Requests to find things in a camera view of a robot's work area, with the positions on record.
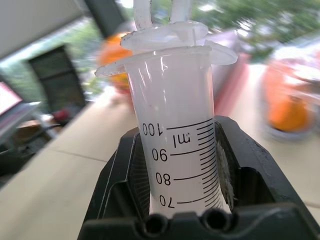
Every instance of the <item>syringe barrel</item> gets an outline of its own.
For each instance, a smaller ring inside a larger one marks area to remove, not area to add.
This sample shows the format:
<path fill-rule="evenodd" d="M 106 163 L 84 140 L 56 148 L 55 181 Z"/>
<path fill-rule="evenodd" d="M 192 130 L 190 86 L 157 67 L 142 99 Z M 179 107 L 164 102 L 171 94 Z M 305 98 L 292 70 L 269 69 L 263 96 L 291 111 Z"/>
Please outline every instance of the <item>syringe barrel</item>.
<path fill-rule="evenodd" d="M 178 47 L 125 64 L 149 175 L 152 211 L 221 207 L 208 46 Z"/>

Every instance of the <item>chair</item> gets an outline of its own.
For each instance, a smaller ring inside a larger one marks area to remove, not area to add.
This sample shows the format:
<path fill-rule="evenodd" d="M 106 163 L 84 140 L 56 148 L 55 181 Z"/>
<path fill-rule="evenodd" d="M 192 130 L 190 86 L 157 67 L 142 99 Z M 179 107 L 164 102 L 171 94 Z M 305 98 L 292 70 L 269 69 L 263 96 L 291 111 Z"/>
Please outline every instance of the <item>chair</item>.
<path fill-rule="evenodd" d="M 81 81 L 65 45 L 28 60 L 47 97 L 49 111 L 62 126 L 86 105 Z"/>

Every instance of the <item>laptop screen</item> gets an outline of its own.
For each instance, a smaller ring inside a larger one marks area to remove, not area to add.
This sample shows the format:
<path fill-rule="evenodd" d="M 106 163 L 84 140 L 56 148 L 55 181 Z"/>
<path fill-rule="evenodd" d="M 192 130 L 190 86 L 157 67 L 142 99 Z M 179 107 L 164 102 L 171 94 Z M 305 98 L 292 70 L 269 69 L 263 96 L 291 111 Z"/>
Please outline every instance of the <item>laptop screen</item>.
<path fill-rule="evenodd" d="M 0 116 L 22 101 L 7 84 L 0 80 Z"/>

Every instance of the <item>black holder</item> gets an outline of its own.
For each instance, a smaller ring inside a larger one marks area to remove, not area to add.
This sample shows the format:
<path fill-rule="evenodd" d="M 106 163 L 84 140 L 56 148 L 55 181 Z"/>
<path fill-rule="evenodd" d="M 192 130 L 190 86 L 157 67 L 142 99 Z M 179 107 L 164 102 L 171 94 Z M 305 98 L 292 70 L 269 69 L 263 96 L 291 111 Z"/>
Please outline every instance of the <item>black holder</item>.
<path fill-rule="evenodd" d="M 149 215 L 150 186 L 138 128 L 100 173 L 79 240 L 316 240 L 320 227 L 275 160 L 228 117 L 215 117 L 234 190 L 231 214 Z"/>

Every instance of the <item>laptop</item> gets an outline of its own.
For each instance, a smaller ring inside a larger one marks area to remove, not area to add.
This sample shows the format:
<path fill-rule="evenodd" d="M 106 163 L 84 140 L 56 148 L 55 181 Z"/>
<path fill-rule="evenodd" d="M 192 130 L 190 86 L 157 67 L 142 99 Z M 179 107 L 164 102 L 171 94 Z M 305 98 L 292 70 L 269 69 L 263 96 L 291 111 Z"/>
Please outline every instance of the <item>laptop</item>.
<path fill-rule="evenodd" d="M 16 128 L 28 121 L 40 102 L 26 102 L 0 76 L 0 145 L 14 134 Z"/>

